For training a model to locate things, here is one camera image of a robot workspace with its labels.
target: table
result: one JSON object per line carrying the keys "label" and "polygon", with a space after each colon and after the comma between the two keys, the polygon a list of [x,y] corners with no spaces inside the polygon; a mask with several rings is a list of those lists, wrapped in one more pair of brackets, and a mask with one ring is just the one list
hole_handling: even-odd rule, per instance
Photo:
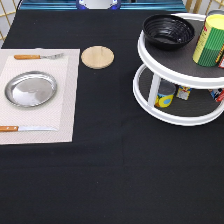
{"label": "table", "polygon": [[72,143],[0,146],[2,223],[223,223],[224,116],[175,126],[133,95],[152,13],[164,12],[17,13],[5,49],[103,45],[115,61],[103,70],[80,62]]}

